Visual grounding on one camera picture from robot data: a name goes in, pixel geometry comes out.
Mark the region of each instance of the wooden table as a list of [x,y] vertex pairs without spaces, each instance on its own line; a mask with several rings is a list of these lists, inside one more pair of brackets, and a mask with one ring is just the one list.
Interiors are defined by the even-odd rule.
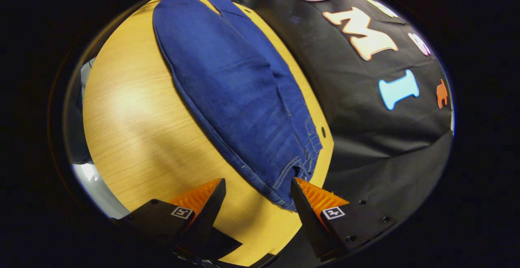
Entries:
[[[201,1],[218,13],[207,0]],[[190,116],[156,44],[152,12],[158,2],[151,0],[125,20],[96,58],[83,113],[91,156],[110,190],[130,211],[152,198],[169,201],[224,177],[227,194],[214,227],[242,246],[221,261],[250,266],[266,253],[279,253],[301,222],[297,213],[274,205],[249,185]],[[334,145],[325,117],[284,44],[254,11],[247,9],[245,14],[271,40],[301,88],[323,145],[310,182],[322,186]]]

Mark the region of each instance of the screw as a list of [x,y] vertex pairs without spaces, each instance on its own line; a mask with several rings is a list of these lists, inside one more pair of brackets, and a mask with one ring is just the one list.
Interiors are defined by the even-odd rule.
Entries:
[[353,241],[356,240],[356,238],[357,238],[356,236],[348,236],[347,237],[347,242],[353,242]]

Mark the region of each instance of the jeans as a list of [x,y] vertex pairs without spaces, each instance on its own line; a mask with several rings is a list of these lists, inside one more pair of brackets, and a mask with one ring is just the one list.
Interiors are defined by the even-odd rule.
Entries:
[[221,155],[260,194],[295,211],[322,148],[305,100],[271,42],[230,0],[162,0],[156,39],[173,82]]

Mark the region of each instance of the black background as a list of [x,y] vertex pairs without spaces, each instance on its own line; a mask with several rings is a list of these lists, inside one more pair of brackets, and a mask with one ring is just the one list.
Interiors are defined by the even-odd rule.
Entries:
[[[47,128],[48,109],[63,60],[138,1],[3,1],[5,266],[173,266],[131,241],[114,240],[98,215],[78,207],[56,172],[63,162],[53,159],[48,139],[56,135]],[[441,53],[455,93],[455,140],[444,175],[416,214],[338,266],[513,266],[517,1],[386,1],[410,11],[407,18]],[[291,262],[297,252],[280,255],[285,266],[298,266]]]

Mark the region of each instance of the light wood surface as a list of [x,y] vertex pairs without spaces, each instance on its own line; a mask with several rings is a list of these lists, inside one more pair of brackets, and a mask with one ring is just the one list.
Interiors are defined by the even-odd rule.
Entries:
[[[217,12],[207,0],[201,1]],[[156,44],[152,12],[158,2],[151,0],[125,20],[95,60],[83,113],[93,162],[130,211],[152,198],[169,201],[224,177],[227,194],[214,227],[242,246],[221,261],[250,266],[266,253],[279,253],[301,222],[297,213],[274,205],[249,185],[190,116]],[[271,40],[301,88],[323,145],[310,182],[322,186],[334,144],[325,117],[284,44],[254,11],[245,14]]]

